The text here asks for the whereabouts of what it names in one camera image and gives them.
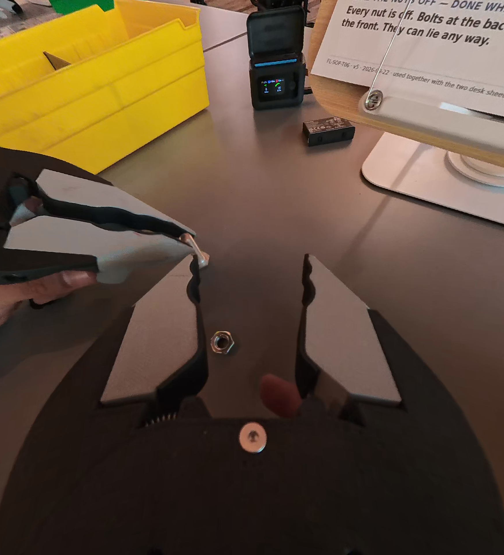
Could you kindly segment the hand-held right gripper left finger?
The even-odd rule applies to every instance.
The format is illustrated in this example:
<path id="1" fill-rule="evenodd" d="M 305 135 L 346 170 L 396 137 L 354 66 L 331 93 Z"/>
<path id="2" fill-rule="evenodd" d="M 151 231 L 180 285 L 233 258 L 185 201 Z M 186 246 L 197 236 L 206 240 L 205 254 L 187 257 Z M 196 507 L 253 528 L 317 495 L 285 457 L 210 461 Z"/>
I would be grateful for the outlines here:
<path id="1" fill-rule="evenodd" d="M 135 305 L 100 399 L 179 406 L 208 378 L 199 265 L 188 255 Z"/>

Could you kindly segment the silver hex nut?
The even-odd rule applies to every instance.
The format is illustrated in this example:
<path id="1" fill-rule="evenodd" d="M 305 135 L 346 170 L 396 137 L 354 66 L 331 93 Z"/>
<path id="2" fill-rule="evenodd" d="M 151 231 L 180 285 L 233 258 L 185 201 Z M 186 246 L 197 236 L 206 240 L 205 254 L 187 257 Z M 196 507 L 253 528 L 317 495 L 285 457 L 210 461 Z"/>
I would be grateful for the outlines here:
<path id="1" fill-rule="evenodd" d="M 211 348 L 215 354 L 227 355 L 235 342 L 229 331 L 216 331 L 211 338 Z"/>

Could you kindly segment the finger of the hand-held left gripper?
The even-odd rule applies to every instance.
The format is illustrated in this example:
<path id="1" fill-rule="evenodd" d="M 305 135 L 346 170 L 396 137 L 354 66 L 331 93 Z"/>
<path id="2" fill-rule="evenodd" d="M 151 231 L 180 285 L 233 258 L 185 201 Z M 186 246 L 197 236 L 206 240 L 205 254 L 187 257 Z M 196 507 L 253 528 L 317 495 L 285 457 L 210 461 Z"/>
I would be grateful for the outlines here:
<path id="1" fill-rule="evenodd" d="M 115 186 L 44 169 L 36 178 L 48 215 L 93 224 L 109 231 L 160 234 L 178 240 L 193 229 Z"/>
<path id="2" fill-rule="evenodd" d="M 123 282 L 138 268 L 157 262 L 178 263 L 194 249 L 158 232 L 106 230 L 78 220 L 39 216 L 11 228 L 5 248 L 92 255 L 97 260 L 97 280 Z"/>

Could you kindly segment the silver metal bolt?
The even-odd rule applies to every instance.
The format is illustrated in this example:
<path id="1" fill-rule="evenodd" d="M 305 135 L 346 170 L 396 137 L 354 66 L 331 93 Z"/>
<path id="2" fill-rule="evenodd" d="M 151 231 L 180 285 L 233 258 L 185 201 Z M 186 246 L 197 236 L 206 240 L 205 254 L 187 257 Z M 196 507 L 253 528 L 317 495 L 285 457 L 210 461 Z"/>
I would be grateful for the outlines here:
<path id="1" fill-rule="evenodd" d="M 194 256 L 197 260 L 200 269 L 204 269 L 209 263 L 209 254 L 202 251 L 198 246 L 195 237 L 188 232 L 180 235 L 179 240 L 193 250 Z"/>

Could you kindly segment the wooden document stand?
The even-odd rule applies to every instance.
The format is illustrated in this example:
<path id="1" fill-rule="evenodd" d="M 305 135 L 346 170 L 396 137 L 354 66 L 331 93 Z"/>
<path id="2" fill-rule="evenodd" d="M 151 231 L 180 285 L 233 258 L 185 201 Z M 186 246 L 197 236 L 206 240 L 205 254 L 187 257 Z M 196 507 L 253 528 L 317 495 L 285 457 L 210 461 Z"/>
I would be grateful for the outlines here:
<path id="1" fill-rule="evenodd" d="M 336 3 L 322 1 L 318 10 L 310 84 L 332 115 L 384 132 L 362 175 L 381 189 L 504 225 L 504 117 L 312 74 Z"/>

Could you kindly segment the black battery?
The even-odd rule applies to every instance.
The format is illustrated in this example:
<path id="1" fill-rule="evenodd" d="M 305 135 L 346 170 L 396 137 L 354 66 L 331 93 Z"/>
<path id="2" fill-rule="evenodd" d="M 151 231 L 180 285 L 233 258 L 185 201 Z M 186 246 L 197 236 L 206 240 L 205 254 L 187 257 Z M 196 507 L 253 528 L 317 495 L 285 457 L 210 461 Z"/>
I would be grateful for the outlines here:
<path id="1" fill-rule="evenodd" d="M 355 135 L 355 126 L 338 116 L 305 121 L 302 132 L 308 147 L 349 142 Z"/>

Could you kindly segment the person's left hand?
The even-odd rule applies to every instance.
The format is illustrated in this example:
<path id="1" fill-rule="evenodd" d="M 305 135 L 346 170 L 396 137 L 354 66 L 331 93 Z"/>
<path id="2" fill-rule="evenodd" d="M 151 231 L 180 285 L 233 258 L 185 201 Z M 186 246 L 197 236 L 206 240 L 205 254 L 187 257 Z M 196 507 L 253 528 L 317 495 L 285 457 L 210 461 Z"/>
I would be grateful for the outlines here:
<path id="1" fill-rule="evenodd" d="M 70 270 L 33 281 L 0 285 L 0 326 L 22 302 L 33 300 L 38 305 L 46 304 L 95 283 L 95 273 Z"/>

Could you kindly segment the black charging case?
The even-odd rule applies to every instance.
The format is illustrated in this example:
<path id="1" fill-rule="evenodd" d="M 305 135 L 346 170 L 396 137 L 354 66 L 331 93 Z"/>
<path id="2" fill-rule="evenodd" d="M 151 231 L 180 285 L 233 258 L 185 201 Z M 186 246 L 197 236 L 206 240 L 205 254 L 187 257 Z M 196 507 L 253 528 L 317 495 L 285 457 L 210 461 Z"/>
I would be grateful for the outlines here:
<path id="1" fill-rule="evenodd" d="M 304 99 L 306 62 L 301 3 L 248 15 L 251 102 L 255 110 L 299 106 Z"/>

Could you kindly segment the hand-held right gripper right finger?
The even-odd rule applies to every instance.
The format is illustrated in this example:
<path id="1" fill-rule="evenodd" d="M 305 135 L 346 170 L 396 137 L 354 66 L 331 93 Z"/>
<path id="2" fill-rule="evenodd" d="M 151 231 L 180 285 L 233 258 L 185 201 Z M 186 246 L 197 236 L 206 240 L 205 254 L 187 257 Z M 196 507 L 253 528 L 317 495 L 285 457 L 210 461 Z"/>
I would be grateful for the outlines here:
<path id="1" fill-rule="evenodd" d="M 368 306 L 310 254 L 302 284 L 295 370 L 300 396 L 315 397 L 328 412 L 346 412 L 356 402 L 399 406 Z"/>

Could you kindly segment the person's right hand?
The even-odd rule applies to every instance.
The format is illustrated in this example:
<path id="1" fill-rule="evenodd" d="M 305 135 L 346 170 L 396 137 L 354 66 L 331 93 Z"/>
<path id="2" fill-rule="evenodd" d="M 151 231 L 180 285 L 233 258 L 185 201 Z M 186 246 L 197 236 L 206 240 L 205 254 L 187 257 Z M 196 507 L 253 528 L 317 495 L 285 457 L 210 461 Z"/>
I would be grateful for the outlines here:
<path id="1" fill-rule="evenodd" d="M 261 378 L 260 399 L 270 412 L 284 419 L 295 417 L 302 404 L 297 386 L 273 374 Z"/>

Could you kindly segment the yellow plastic bin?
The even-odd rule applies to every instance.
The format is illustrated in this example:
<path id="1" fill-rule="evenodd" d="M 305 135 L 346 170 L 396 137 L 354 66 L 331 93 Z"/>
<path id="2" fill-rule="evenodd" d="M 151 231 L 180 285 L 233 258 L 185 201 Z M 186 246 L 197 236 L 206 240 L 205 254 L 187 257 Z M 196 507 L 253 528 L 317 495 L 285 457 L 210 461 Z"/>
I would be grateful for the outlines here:
<path id="1" fill-rule="evenodd" d="M 0 39 L 0 147 L 96 174 L 209 105 L 200 9 L 98 5 Z"/>

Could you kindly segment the printed instruction sheet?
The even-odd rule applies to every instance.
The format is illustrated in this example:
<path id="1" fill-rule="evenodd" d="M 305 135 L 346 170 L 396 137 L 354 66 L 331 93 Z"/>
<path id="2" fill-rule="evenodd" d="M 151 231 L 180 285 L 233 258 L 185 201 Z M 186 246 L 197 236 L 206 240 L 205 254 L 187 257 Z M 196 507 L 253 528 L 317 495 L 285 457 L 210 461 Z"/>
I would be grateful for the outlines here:
<path id="1" fill-rule="evenodd" d="M 337 1 L 312 74 L 504 117 L 504 1 Z"/>

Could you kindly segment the green plastic bin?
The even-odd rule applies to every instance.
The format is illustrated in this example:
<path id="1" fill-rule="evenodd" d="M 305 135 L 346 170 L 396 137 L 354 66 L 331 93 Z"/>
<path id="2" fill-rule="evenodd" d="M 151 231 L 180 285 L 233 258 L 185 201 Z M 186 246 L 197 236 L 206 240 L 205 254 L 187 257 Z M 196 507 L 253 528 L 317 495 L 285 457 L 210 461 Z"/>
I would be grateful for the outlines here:
<path id="1" fill-rule="evenodd" d="M 49 1 L 54 11 L 61 15 L 68 15 L 84 10 L 92 5 L 98 5 L 104 12 L 115 7 L 115 1 Z"/>

